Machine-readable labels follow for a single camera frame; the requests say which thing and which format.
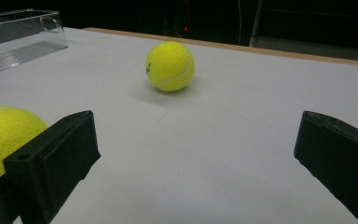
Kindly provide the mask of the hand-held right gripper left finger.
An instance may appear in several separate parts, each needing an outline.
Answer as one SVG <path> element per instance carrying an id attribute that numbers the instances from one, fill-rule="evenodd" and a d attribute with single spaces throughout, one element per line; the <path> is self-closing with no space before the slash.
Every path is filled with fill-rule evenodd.
<path id="1" fill-rule="evenodd" d="M 60 119 L 4 159 L 9 217 L 49 224 L 98 159 L 93 113 Z"/>

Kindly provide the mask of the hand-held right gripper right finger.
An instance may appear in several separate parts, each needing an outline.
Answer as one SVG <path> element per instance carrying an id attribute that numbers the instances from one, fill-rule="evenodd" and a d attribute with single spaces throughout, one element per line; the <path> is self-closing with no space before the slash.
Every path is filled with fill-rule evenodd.
<path id="1" fill-rule="evenodd" d="M 358 129 L 316 112 L 302 114 L 294 156 L 358 219 Z"/>

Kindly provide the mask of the yellow tennis ball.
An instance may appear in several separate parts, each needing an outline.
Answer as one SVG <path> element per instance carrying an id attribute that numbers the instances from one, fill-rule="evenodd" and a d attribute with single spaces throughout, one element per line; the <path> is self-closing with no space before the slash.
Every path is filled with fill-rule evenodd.
<path id="1" fill-rule="evenodd" d="M 0 105 L 0 176 L 3 159 L 46 130 L 48 125 L 24 109 Z"/>
<path id="2" fill-rule="evenodd" d="M 161 91 L 180 91 L 194 76 L 195 63 L 190 50 L 183 44 L 165 41 L 148 53 L 145 71 L 151 84 Z"/>

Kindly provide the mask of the clear plastic container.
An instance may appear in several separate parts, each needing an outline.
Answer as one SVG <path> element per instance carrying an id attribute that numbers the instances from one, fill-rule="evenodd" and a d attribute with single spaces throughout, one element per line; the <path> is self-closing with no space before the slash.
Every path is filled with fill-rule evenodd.
<path id="1" fill-rule="evenodd" d="M 0 71 L 67 47 L 59 11 L 0 13 Z"/>

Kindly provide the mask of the grey metal stand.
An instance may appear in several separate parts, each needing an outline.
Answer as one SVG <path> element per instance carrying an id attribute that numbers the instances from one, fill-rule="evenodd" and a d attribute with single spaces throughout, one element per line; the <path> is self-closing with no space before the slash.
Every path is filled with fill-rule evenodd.
<path id="1" fill-rule="evenodd" d="M 258 0 L 250 45 L 358 61 L 358 0 Z"/>

